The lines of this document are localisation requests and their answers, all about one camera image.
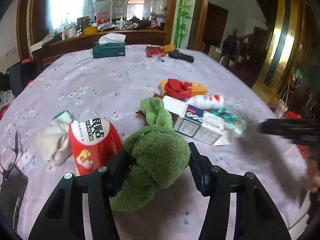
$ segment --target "metal screw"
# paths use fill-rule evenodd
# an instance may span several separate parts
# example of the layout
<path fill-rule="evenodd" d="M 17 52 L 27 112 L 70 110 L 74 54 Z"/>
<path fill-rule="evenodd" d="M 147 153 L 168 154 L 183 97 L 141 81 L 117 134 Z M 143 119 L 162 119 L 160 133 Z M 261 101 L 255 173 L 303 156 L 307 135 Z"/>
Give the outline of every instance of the metal screw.
<path fill-rule="evenodd" d="M 214 165 L 214 166 L 211 167 L 211 170 L 212 170 L 213 172 L 219 172 L 219 171 L 220 171 L 220 167 L 217 166 L 217 165 Z"/>
<path fill-rule="evenodd" d="M 106 166 L 101 166 L 101 167 L 98 168 L 99 172 L 105 172 L 106 170 L 107 170 Z"/>
<path fill-rule="evenodd" d="M 72 178 L 72 173 L 68 172 L 68 173 L 64 174 L 64 178 L 65 179 L 71 179 Z"/>
<path fill-rule="evenodd" d="M 252 172 L 247 172 L 247 177 L 249 179 L 253 179 L 255 177 L 255 175 Z"/>

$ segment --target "hand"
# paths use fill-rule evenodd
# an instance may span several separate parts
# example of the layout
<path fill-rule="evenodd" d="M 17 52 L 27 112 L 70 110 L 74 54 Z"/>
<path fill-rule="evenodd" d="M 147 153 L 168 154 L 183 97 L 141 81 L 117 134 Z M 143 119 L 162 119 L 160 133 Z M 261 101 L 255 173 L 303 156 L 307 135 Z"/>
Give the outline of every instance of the hand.
<path fill-rule="evenodd" d="M 315 159 L 308 157 L 307 166 L 308 166 L 308 189 L 313 193 L 317 193 L 318 188 L 320 188 L 319 165 Z"/>

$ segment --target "black stripe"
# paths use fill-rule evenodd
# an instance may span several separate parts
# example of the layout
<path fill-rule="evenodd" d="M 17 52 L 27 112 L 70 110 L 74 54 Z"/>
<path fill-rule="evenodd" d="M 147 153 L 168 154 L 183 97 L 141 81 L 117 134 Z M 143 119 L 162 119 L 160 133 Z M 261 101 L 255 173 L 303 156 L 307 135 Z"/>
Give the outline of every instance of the black stripe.
<path fill-rule="evenodd" d="M 282 23 L 282 29 L 281 29 L 281 34 L 279 38 L 279 43 L 275 52 L 275 55 L 272 59 L 270 68 L 268 70 L 268 73 L 264 79 L 264 83 L 269 86 L 271 79 L 273 78 L 276 69 L 278 67 L 280 57 L 284 48 L 285 44 L 285 39 L 287 38 L 288 31 L 289 31 L 289 22 L 290 22 L 290 11 L 291 11 L 291 0 L 284 0 L 285 2 L 285 9 L 284 9 L 284 19 Z"/>

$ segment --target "green towel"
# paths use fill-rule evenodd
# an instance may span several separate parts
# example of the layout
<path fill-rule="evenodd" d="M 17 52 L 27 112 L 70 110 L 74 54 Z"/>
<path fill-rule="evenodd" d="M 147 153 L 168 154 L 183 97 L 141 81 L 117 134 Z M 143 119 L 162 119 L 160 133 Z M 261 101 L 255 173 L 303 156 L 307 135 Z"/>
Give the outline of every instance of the green towel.
<path fill-rule="evenodd" d="M 150 126 L 124 141 L 125 150 L 136 160 L 122 190 L 110 198 L 112 210 L 134 211 L 152 200 L 158 190 L 168 188 L 190 160 L 188 143 L 172 129 L 172 117 L 161 98 L 140 102 Z"/>

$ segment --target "blue label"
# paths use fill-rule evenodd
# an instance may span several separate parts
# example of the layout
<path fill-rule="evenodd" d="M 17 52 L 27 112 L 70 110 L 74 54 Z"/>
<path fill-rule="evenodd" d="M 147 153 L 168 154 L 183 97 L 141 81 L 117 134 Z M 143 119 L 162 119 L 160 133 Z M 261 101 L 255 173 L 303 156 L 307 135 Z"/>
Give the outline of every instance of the blue label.
<path fill-rule="evenodd" d="M 203 110 L 196 108 L 194 106 L 188 105 L 187 112 L 184 115 L 184 119 L 198 123 L 201 125 L 204 121 L 203 119 Z"/>

